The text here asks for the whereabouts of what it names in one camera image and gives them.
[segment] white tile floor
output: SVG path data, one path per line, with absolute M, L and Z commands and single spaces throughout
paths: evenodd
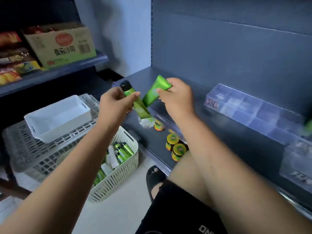
M 80 233 L 135 233 L 151 201 L 146 187 L 146 172 L 155 162 L 142 154 L 137 170 L 106 200 L 101 203 L 86 201 L 73 234 Z M 24 173 L 17 173 L 18 184 L 34 191 L 40 183 Z M 0 223 L 11 215 L 22 200 L 7 198 L 0 202 Z

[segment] black shorts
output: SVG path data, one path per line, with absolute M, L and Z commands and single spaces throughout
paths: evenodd
M 191 194 L 165 180 L 136 234 L 223 234 L 219 215 Z

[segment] white wall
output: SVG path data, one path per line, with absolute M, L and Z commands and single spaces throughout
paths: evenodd
M 151 63 L 151 0 L 75 0 L 109 67 L 126 77 Z

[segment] forearm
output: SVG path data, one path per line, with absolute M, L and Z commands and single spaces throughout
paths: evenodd
M 181 118 L 177 124 L 221 217 L 235 223 L 241 233 L 311 232 L 310 223 L 197 116 Z
M 1 233 L 71 233 L 115 135 L 96 125 L 59 167 L 0 226 Z

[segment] metal shelf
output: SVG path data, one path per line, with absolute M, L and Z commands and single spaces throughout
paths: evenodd
M 3 97 L 14 92 L 27 89 L 34 85 L 38 85 L 49 80 L 59 78 L 61 76 L 74 73 L 79 70 L 83 70 L 94 65 L 108 62 L 107 55 L 105 53 L 96 51 L 97 56 L 82 61 L 69 63 L 64 66 L 56 67 L 46 71 L 37 71 L 32 74 L 23 76 L 22 80 L 13 82 L 7 85 L 0 86 L 0 97 Z

